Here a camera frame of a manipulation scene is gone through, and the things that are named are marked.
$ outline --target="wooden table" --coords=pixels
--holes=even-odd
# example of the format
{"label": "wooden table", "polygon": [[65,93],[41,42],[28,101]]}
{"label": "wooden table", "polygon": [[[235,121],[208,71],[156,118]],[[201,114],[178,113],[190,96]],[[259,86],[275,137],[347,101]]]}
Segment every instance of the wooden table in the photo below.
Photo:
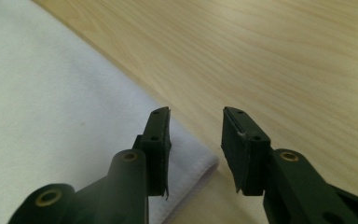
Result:
{"label": "wooden table", "polygon": [[235,194],[222,109],[358,195],[358,1],[35,0],[168,105],[221,164],[173,223],[265,223]]}

